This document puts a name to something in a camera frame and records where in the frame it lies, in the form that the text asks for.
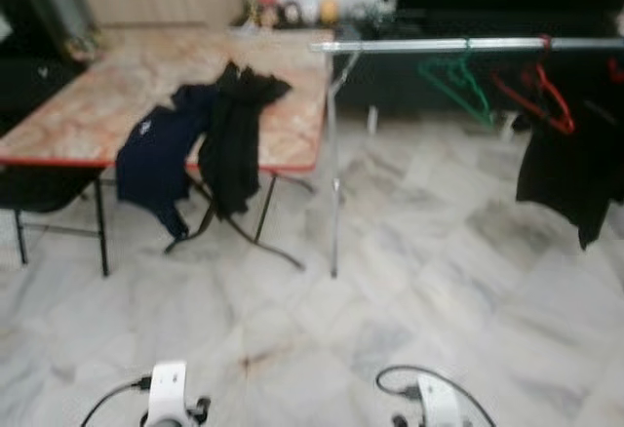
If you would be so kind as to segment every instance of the red hanger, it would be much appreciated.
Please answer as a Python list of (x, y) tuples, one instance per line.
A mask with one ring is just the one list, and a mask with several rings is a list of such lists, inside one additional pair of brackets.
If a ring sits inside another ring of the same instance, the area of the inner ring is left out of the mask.
[(608, 71), (613, 83), (624, 84), (624, 69), (620, 69), (617, 59), (611, 58), (608, 61)]
[[(548, 52), (551, 48), (551, 39), (550, 37), (543, 37), (543, 39), (544, 49)], [(557, 105), (562, 110), (562, 113), (559, 117), (553, 117), (551, 114), (545, 112), (541, 107), (531, 102), (530, 100), (527, 100), (516, 91), (511, 89), (503, 82), (497, 71), (492, 72), (492, 79), (498, 89), (500, 89), (508, 97), (515, 100), (526, 110), (529, 110), (534, 115), (537, 115), (538, 117), (546, 120), (548, 124), (550, 124), (556, 130), (559, 130), (564, 135), (572, 134), (575, 128), (574, 120), (570, 115), (569, 107), (567, 106), (566, 100), (559, 92), (559, 90), (555, 87), (555, 85), (548, 80), (546, 70), (544, 69), (541, 61), (535, 64), (535, 71), (538, 77), (537, 81), (535, 81), (535, 78), (531, 76), (530, 73), (526, 70), (523, 71), (522, 80), (525, 82), (525, 84), (534, 85), (538, 91), (550, 95), (557, 102)]]

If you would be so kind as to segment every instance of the clothing rack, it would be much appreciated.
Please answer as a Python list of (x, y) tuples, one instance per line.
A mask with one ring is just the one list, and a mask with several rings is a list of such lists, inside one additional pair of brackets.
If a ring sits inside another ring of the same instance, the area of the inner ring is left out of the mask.
[(328, 131), (331, 146), (331, 171), (333, 190), (331, 276), (338, 275), (338, 215), (340, 209), (340, 177), (338, 175), (338, 139), (335, 97), (346, 83), (349, 73), (362, 54), (436, 54), (459, 52), (549, 52), (561, 51), (621, 51), (624, 38), (455, 38), (386, 40), (372, 42), (322, 42), (311, 44), (310, 50), (327, 55), (350, 55), (340, 75), (328, 88)]

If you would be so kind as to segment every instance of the black cable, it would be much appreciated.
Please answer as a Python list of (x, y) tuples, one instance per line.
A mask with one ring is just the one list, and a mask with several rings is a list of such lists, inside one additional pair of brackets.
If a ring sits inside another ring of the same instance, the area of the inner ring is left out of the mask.
[(152, 377), (144, 376), (140, 378), (139, 380), (133, 381), (132, 383), (127, 383), (125, 385), (115, 388), (114, 390), (106, 394), (101, 400), (99, 400), (95, 406), (93, 406), (93, 408), (87, 414), (87, 417), (85, 417), (85, 420), (83, 420), (82, 423), (80, 424), (80, 427), (87, 427), (87, 424), (89, 423), (93, 415), (96, 413), (96, 411), (101, 407), (101, 405), (106, 403), (113, 396), (116, 396), (125, 391), (135, 390), (135, 389), (140, 390), (140, 391), (147, 391), (151, 387), (151, 383), (152, 383)]
[(468, 393), (468, 391), (466, 391), (464, 388), (462, 388), (461, 386), (459, 386), (457, 383), (455, 383), (452, 380), (449, 380), (448, 378), (446, 378), (443, 375), (440, 375), (439, 373), (427, 369), (425, 367), (420, 367), (420, 366), (390, 366), (384, 370), (382, 370), (376, 377), (376, 379), (374, 380), (375, 385), (377, 386), (377, 388), (379, 388), (381, 391), (383, 391), (384, 393), (386, 393), (387, 395), (392, 395), (392, 396), (400, 396), (402, 398), (405, 397), (410, 397), (410, 389), (408, 388), (404, 388), (403, 390), (391, 390), (389, 388), (387, 388), (386, 386), (384, 386), (381, 383), (381, 378), (383, 378), (385, 375), (387, 375), (388, 373), (391, 373), (393, 371), (416, 371), (416, 372), (421, 372), (421, 373), (426, 373), (428, 375), (431, 376), (435, 376), (436, 378), (441, 379), (442, 381), (444, 381), (445, 383), (448, 383), (450, 386), (452, 386), (455, 390), (457, 390), (459, 393), (461, 393), (463, 396), (465, 396), (466, 398), (468, 398), (468, 400), (475, 405), (475, 407), (477, 407), (477, 409), (479, 410), (479, 412), (481, 413), (481, 415), (486, 419), (487, 423), (489, 424), (489, 427), (496, 427), (496, 424), (494, 423), (494, 421), (492, 420), (492, 418), (489, 416), (489, 414), (486, 412), (486, 410), (484, 409), (483, 406), (481, 406), (481, 404), (475, 399), (474, 396), (472, 396), (470, 393)]

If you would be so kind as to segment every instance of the white plastic part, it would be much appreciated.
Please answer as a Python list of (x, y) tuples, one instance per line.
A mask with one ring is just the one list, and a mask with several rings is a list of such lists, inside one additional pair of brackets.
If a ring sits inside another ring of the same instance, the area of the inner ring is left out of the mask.
[(422, 373), (418, 376), (425, 427), (462, 427), (459, 404), (452, 386)]
[(195, 426), (194, 421), (186, 414), (185, 386), (185, 362), (168, 362), (154, 367), (145, 427), (165, 422), (177, 422), (181, 427)]
[(379, 110), (374, 105), (369, 107), (369, 120), (367, 122), (367, 128), (369, 129), (369, 135), (376, 135), (377, 133), (377, 120), (379, 119)]
[(617, 32), (622, 37), (624, 37), (624, 8), (622, 8), (622, 13), (617, 17)]
[(514, 122), (518, 117), (518, 112), (504, 111), (503, 117), (505, 118), (505, 123), (500, 131), (500, 139), (509, 143), (514, 138)]
[(0, 42), (9, 37), (13, 33), (13, 28), (0, 11)]

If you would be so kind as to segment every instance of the marble-patterned tabletop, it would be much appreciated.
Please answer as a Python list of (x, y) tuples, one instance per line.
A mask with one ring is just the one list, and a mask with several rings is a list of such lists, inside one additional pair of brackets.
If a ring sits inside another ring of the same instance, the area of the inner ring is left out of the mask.
[[(210, 84), (233, 60), (293, 87), (260, 116), (260, 168), (312, 170), (331, 65), (308, 46), (331, 39), (327, 31), (115, 31), (102, 61), (0, 139), (0, 163), (111, 166), (132, 127), (152, 107), (171, 103), (170, 95), (182, 84)], [(189, 166), (196, 164), (198, 146), (188, 158)]]

